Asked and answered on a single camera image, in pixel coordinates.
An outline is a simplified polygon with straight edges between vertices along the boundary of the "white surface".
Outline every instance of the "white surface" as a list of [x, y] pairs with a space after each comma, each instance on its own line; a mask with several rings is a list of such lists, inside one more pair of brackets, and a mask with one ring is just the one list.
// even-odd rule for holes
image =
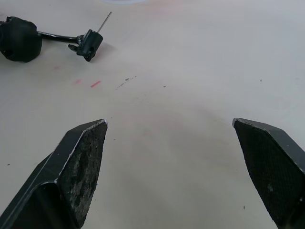
[[62, 35], [97, 30], [113, 11], [92, 63], [54, 42], [28, 64], [0, 57], [0, 210], [67, 130], [106, 118], [85, 229], [275, 229], [231, 122], [275, 125], [305, 148], [304, 8], [300, 0], [0, 0], [0, 19], [16, 15]]

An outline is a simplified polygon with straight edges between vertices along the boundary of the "wire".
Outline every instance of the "wire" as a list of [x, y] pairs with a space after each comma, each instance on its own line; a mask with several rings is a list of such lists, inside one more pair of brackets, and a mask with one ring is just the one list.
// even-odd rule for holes
[[60, 35], [55, 35], [55, 34], [51, 34], [51, 33], [47, 33], [47, 32], [40, 32], [40, 31], [37, 31], [37, 33], [43, 39], [58, 41], [58, 42], [78, 44], [78, 38], [77, 37], [66, 37], [66, 36], [60, 36]]

